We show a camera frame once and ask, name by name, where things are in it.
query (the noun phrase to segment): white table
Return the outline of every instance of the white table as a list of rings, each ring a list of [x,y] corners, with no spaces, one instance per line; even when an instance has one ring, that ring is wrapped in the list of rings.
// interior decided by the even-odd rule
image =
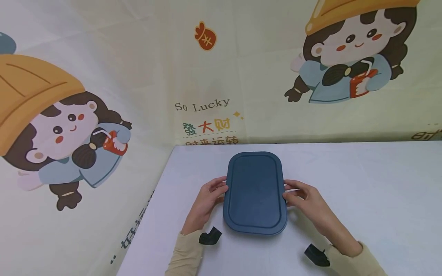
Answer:
[[[118,275],[163,275],[201,185],[226,175],[230,158],[243,151],[273,152],[284,178],[316,186],[389,275],[441,275],[442,141],[177,146]],[[212,226],[223,235],[206,246],[200,276],[334,275],[303,255],[310,243],[322,249],[327,241],[297,210],[270,238],[232,231],[222,206],[206,231]]]

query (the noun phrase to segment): black plastic part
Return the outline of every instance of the black plastic part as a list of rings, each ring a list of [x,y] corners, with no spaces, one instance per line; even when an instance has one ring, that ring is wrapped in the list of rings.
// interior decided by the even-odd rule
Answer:
[[[310,244],[305,250],[304,254],[317,266],[328,267],[330,266],[330,261],[325,255],[325,250],[320,251],[313,244]]]
[[[202,233],[201,236],[199,236],[199,243],[205,246],[212,246],[218,242],[221,235],[222,233],[217,228],[212,227],[209,234]]]

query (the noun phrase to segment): yellow hat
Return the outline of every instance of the yellow hat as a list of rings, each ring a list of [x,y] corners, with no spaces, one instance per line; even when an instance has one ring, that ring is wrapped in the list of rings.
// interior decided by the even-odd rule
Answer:
[[[416,7],[420,0],[318,0],[305,33],[311,35],[327,26],[370,11]]]
[[[0,55],[0,156],[40,112],[81,92],[79,80],[49,62]]]

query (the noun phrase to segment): printed backdrop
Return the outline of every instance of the printed backdrop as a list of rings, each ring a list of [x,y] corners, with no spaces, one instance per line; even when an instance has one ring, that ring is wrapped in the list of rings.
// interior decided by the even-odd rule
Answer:
[[[2,4],[5,275],[115,275],[175,144],[442,139],[439,0]]]
[[[180,144],[442,136],[440,1],[158,5]]]

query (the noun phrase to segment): blue lunch box lid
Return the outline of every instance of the blue lunch box lid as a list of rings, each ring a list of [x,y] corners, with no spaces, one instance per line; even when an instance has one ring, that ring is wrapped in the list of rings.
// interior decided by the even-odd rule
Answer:
[[[235,231],[276,235],[287,225],[282,165],[270,152],[241,152],[227,172],[223,217]]]

